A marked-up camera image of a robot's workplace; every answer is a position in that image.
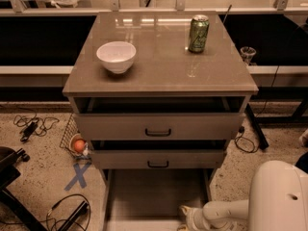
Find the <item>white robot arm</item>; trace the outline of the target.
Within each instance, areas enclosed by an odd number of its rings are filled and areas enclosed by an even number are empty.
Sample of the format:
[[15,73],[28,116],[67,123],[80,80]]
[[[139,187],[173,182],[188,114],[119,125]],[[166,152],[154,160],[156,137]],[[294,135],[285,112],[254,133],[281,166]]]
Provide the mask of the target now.
[[201,208],[182,205],[186,222],[177,231],[308,231],[308,173],[282,162],[261,164],[251,181],[249,198],[210,201]]

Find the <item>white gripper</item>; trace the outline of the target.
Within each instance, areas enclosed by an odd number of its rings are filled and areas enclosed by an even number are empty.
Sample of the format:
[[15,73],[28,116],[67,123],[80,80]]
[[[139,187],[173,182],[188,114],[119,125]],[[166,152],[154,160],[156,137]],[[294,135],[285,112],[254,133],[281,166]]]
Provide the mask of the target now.
[[186,224],[181,224],[177,228],[177,231],[206,231],[207,223],[203,216],[203,210],[201,208],[191,208],[186,205],[179,207],[181,212],[186,217]]

